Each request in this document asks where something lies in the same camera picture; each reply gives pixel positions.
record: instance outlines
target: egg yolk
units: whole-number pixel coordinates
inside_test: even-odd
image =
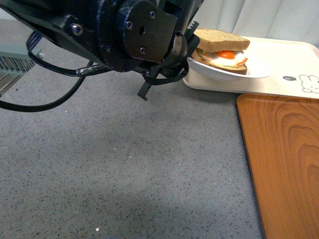
[[[233,51],[217,51],[215,54],[222,58],[235,59],[235,53]]]

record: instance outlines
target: white tray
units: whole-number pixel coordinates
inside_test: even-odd
[[[305,42],[245,38],[251,41],[245,52],[266,61],[272,68],[271,76],[226,82],[205,77],[190,69],[184,78],[185,84],[200,90],[319,99],[319,50],[316,47]]]

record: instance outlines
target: screw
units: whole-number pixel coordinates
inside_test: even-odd
[[[151,19],[151,20],[154,20],[154,19],[155,19],[155,12],[154,12],[154,11],[151,11],[151,12],[150,12],[150,19]]]
[[[133,23],[131,21],[126,22],[126,29],[129,31],[133,29]]]
[[[140,48],[140,54],[141,55],[145,55],[145,47],[141,47]]]
[[[101,48],[104,52],[110,52],[111,51],[111,46],[108,44],[102,44]]]
[[[84,29],[80,24],[73,23],[71,27],[72,27],[73,34],[76,36],[80,36],[84,32]]]

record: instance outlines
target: fried egg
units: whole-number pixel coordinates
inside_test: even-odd
[[[243,51],[203,51],[202,58],[208,63],[229,67],[239,67],[247,61]]]

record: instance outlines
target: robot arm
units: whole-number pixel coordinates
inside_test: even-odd
[[[93,67],[98,70],[82,68],[84,73],[91,72],[88,75],[111,70],[139,72],[146,81],[139,95],[147,99],[151,85],[175,82],[187,74],[187,57],[199,43],[193,34],[198,24],[187,27],[202,2],[0,0],[0,7],[35,31],[28,41],[29,48],[35,46],[36,37],[45,37],[97,63]],[[40,59],[33,60],[51,69]],[[158,74],[166,79],[157,79]]]

